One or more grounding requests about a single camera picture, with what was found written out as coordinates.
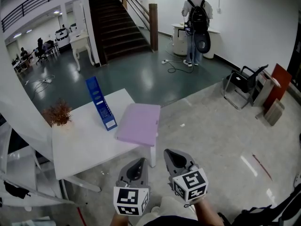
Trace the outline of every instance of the dark wooden stair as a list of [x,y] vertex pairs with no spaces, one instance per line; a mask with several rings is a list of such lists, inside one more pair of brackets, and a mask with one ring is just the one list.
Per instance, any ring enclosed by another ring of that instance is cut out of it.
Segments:
[[131,53],[151,51],[119,0],[89,0],[89,4],[101,64]]

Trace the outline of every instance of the concrete floor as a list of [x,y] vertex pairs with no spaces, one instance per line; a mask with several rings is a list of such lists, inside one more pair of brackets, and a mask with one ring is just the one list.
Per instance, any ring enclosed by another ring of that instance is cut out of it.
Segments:
[[[95,68],[90,64],[87,51],[80,54],[81,71],[77,72],[72,51],[66,51],[58,57],[50,57],[49,62],[43,61],[33,65],[23,78],[42,80],[53,74],[55,79],[42,92],[35,94],[33,103],[42,112],[54,105],[59,98],[64,99],[73,109],[92,101],[85,80],[96,76],[104,95],[125,88],[137,103],[168,105],[201,89],[220,81],[230,73],[224,62],[203,58],[202,65],[195,67],[192,74],[177,71],[168,73],[171,66],[162,65],[164,59],[179,60],[165,52],[170,38],[159,35],[159,51],[143,52],[110,61],[108,66]],[[183,63],[174,63],[178,68],[191,70]],[[27,84],[24,88],[30,98],[39,82]]]
[[[274,127],[256,119],[260,108],[248,105],[237,111],[220,94],[221,83],[161,109],[157,165],[149,168],[151,186],[147,210],[158,205],[162,196],[176,197],[168,185],[163,151],[166,148],[191,154],[208,177],[208,199],[213,207],[233,220],[241,210],[280,204],[293,190],[295,174],[301,168],[299,133],[301,107],[285,93],[281,102],[284,113]],[[78,174],[99,185],[102,192],[94,193],[78,186],[67,185],[69,197],[87,205],[81,206],[87,225],[109,225],[114,207],[113,187],[120,169],[130,161],[145,156],[144,147]],[[254,159],[259,159],[272,180]],[[1,225],[12,221],[50,216],[58,226],[81,226],[76,208],[70,205],[24,209],[3,207]],[[139,218],[130,218],[133,225]]]

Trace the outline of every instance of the dried plant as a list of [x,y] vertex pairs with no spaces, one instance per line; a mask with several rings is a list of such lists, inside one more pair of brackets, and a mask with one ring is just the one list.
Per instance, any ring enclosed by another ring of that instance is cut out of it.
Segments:
[[50,126],[61,126],[71,121],[71,109],[65,101],[59,99],[54,107],[43,110],[42,115]]

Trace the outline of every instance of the purple folder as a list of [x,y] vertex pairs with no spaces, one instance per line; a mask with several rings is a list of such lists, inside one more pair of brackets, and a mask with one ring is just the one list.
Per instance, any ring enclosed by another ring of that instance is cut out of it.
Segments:
[[160,116],[159,105],[130,104],[118,125],[117,140],[154,146]]

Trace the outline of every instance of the red board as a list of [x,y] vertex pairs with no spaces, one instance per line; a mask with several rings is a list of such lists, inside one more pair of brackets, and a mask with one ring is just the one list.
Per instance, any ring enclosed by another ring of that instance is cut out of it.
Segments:
[[281,88],[277,86],[273,87],[272,91],[269,94],[269,97],[263,104],[266,110],[269,110],[276,99],[281,100],[292,80],[292,76],[279,64],[276,64],[275,69],[272,73],[272,77],[279,82]]

